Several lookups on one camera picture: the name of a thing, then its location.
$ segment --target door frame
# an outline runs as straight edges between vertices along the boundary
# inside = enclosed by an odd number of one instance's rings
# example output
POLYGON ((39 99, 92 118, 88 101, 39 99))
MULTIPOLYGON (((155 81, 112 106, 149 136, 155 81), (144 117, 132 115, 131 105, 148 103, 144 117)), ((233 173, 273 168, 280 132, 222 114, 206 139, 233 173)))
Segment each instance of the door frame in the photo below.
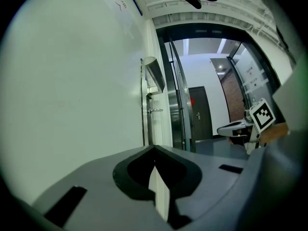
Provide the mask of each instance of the door frame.
POLYGON ((209 112, 209 116, 210 116, 210 125, 211 125, 211 138, 208 139, 208 140, 212 140, 213 139, 213 126, 212 126, 212 115, 211 115, 211 110, 210 110, 210 105, 209 105, 209 102, 208 102, 208 98, 207 98, 207 94, 206 94, 206 90, 205 90, 205 87, 204 86, 199 86, 199 87, 189 87, 188 90, 193 90, 193 89, 197 89, 197 88, 200 88, 203 90, 204 94, 205 94, 205 99, 206 99, 206 104, 207 104, 207 107, 208 107, 208 112, 209 112))

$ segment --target black rectangular slot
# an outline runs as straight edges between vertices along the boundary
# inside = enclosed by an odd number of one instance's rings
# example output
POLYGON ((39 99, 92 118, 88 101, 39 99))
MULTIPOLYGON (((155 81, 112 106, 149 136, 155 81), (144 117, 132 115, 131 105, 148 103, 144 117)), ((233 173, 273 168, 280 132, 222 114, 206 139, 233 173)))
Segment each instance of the black rectangular slot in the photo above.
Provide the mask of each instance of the black rectangular slot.
POLYGON ((234 167, 234 166, 226 165, 226 164, 221 165, 219 168, 229 171, 229 172, 237 173, 237 174, 240 174, 243 170, 242 167, 234 167))
POLYGON ((83 187, 72 187, 46 214, 45 218, 62 228, 86 193, 83 187))

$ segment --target floor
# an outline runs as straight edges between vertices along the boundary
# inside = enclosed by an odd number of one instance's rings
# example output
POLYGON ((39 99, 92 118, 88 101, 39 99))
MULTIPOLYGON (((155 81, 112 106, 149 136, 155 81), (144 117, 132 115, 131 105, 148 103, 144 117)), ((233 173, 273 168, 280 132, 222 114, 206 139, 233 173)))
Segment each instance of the floor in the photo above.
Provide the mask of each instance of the floor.
POLYGON ((234 159, 247 160, 249 158, 243 146, 229 144, 226 138, 198 142, 196 143, 196 152, 204 155, 234 159))

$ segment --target door knob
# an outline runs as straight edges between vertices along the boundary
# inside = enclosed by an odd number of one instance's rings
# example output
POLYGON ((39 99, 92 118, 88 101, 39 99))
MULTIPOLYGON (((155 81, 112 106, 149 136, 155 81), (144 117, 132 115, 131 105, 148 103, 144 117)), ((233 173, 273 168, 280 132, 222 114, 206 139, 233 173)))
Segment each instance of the door knob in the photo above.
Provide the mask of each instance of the door knob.
POLYGON ((152 112, 161 112, 161 111, 163 111, 163 109, 149 109, 149 113, 152 113, 152 112))

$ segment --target fluorescent light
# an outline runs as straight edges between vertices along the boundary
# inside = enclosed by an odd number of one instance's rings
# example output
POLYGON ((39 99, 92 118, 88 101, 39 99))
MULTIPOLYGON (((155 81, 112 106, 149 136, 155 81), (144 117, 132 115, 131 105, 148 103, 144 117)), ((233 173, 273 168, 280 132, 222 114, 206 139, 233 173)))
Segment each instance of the fluorescent light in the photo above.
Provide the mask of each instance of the fluorescent light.
POLYGON ((183 55, 188 55, 188 49, 189 49, 189 38, 183 40, 183 55))
POLYGON ((222 49, 223 49, 223 47, 225 46, 225 43, 226 43, 226 39, 225 39, 225 38, 222 38, 222 39, 221 39, 221 42, 220 42, 220 45, 219 45, 219 48, 218 48, 218 51, 217 51, 217 54, 221 54, 222 49))

